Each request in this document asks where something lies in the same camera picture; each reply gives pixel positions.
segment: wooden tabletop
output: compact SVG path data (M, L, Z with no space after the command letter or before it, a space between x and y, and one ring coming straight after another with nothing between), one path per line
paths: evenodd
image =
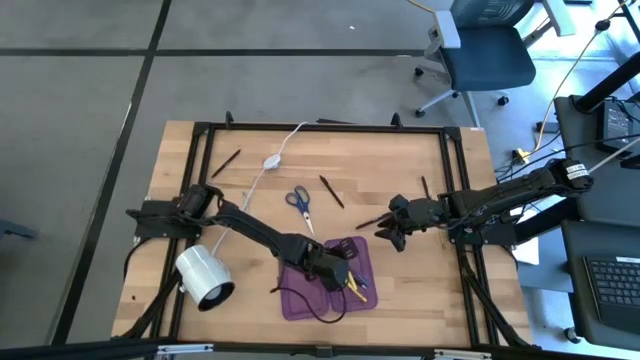
M170 200L179 193L193 122L170 121L149 186L154 200ZM495 184L484 131L462 128L468 174L472 188ZM237 149L242 153L222 171L212 185L225 198L242 204L262 169L266 157L277 153L286 132L216 131L211 173ZM204 137L194 167L199 172ZM456 189L455 152L450 144ZM318 179L323 175L345 205L341 209ZM287 321L280 307L280 295L270 294L276 284L278 262L261 245L229 232L217 257L230 269L236 284L233 295L221 306L199 312L187 296L179 338L209 342L252 342L280 344L340 344L386 346L469 346L460 273L455 250L446 233L429 229L408 237L406 250L397 253L387 240L373 235L375 226L354 230L357 224L383 214L389 200L403 194L424 197L420 176L430 192L446 192L438 137L423 134L372 134L298 132L287 143L281 167L266 172L258 182L249 212L280 232L309 236L297 209L284 201L296 185L310 193L310 213L316 240L362 236L367 239L375 274L379 303L368 311L348 313L337 324L315 319ZM212 249L222 227L204 229L199 241ZM164 264L167 241L151 240L131 259L122 290L113 334L129 329L155 296ZM500 247L487 246L484 256L491 295L507 321L519 335L531 340L522 292L513 259ZM486 341L484 317L477 301L476 313L481 339ZM165 309L162 334L168 333L173 300ZM330 311L326 318L337 314Z

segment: white cylindrical light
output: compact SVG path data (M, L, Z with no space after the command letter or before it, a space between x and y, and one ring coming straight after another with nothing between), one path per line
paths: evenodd
M229 269L202 245L192 246L180 254L176 267L182 274L183 286L200 311L220 305L233 293L235 284Z

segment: table leg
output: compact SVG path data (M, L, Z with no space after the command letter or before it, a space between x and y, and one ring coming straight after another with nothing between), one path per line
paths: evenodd
M580 220L575 199L564 199L536 216L516 224L517 244L527 242L532 237L560 226L562 220Z

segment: white label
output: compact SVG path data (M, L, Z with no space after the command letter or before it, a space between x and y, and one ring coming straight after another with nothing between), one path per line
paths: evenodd
M587 170L580 170L580 171L574 171L571 174L567 175L567 177L569 178L569 180L573 180L577 177L581 177L581 176L587 176L589 175L589 172Z
M622 257L617 257L616 256L616 260L618 262L631 262L631 263L635 263L635 264L640 264L640 259L636 259L636 258L622 258Z
M571 172L578 171L578 170L586 170L586 168L582 164L569 166L567 168L567 173L571 173Z

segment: floor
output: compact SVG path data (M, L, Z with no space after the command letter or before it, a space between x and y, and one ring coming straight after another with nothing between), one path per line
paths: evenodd
M386 49L425 47L432 22L404 2L388 0L164 0L171 3L160 49ZM69 280L105 179L134 90L135 122L100 232L70 341L108 338L121 290L123 259L134 223L124 210L146 195L167 120L301 122L317 118L386 124L399 112L405 124L471 126L461 99L447 99L415 119L416 106L447 85L430 74L412 77L419 58L389 56L156 57L148 79L141 56L104 49L146 49L163 0L3 0L0 2L0 218L38 229L34 241L0 242L0 348L40 345ZM446 9L448 3L438 2ZM593 23L588 7L572 14ZM518 25L521 33L544 18L540 7ZM496 94L474 93L495 167L515 147L534 145L534 124L592 27L573 39L546 35L532 49L533 84ZM7 48L72 49L63 53ZM617 67L609 42L598 39L560 91L584 93ZM619 96L632 93L621 88ZM560 142L549 150L562 148ZM571 326L565 294L525 289L535 343L545 349L638 357L637 353L573 345L559 337Z

